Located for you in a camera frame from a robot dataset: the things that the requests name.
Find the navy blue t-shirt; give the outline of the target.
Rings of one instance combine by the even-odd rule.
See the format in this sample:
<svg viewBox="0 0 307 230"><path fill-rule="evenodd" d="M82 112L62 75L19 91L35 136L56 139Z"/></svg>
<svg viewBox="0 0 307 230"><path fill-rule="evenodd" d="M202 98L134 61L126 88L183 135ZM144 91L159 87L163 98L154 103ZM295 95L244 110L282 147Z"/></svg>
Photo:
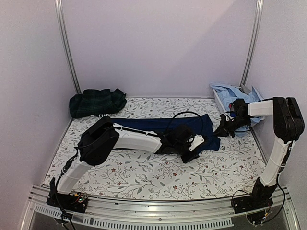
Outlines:
<svg viewBox="0 0 307 230"><path fill-rule="evenodd" d="M186 124L195 134L201 134L206 138L206 142L197 148L198 153L203 150L218 151L220 148L221 140L213 135L213 122L208 114L204 114L201 117L177 117L174 120L170 118L113 118L112 122L128 128L160 133L174 129L181 124Z"/></svg>

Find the right robot arm white sleeves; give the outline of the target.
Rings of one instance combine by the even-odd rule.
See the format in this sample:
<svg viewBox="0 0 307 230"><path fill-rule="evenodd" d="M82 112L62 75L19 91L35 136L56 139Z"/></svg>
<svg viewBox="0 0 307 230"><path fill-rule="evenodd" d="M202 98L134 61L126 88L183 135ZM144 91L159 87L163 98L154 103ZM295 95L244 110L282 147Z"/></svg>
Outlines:
<svg viewBox="0 0 307 230"><path fill-rule="evenodd" d="M297 100L294 97L273 97L260 102L246 103L244 99L236 99L230 103L229 109L235 116L234 129L249 125L253 117L273 117L275 134L273 148L264 171L254 184L251 195L254 200L271 198L291 150L304 132L305 123Z"/></svg>

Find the robot arm white sleeves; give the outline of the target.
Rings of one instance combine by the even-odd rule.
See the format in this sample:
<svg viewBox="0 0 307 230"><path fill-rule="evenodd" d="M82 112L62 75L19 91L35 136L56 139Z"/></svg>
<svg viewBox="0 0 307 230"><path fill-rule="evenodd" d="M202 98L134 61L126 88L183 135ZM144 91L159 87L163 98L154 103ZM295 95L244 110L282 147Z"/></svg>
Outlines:
<svg viewBox="0 0 307 230"><path fill-rule="evenodd" d="M244 99L236 99L230 103L229 109L235 116L234 129L249 125L253 117L273 117L275 134L273 148L264 171L254 184L251 195L254 200L271 198L291 150L304 132L305 123L297 100L294 97L273 97L260 102L246 103Z"/></svg>
<svg viewBox="0 0 307 230"><path fill-rule="evenodd" d="M181 124L165 132L144 131L128 128L112 122L109 117L101 118L88 128L60 171L57 189L68 194L75 184L91 168L103 164L113 150L143 150L153 154L179 155L179 149L193 131Z"/></svg>

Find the left robot arm white sleeves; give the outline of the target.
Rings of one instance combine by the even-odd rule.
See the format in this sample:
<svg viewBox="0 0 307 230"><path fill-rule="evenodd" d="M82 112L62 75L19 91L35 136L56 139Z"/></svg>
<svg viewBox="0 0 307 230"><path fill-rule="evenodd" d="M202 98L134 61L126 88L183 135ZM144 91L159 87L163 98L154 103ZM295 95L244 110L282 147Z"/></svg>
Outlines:
<svg viewBox="0 0 307 230"><path fill-rule="evenodd" d="M144 131L128 128L112 122L109 117L101 118L88 128L60 171L57 189L68 194L75 184L91 168L103 164L113 150L143 150L153 154L179 155L179 149L193 131L181 124L165 132Z"/></svg>

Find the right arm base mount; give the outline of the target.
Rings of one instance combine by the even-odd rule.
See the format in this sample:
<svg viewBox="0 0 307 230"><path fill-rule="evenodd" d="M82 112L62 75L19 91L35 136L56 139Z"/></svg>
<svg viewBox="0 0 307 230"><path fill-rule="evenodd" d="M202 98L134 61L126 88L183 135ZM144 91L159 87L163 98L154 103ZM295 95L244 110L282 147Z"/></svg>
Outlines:
<svg viewBox="0 0 307 230"><path fill-rule="evenodd" d="M273 204L272 194L277 188L277 184L273 186L264 186L259 179L256 180L251 194L243 197L232 197L231 205L236 214L254 211L256 209L261 209L268 207ZM268 216L268 211L260 211L247 215L248 221L253 225L261 225Z"/></svg>

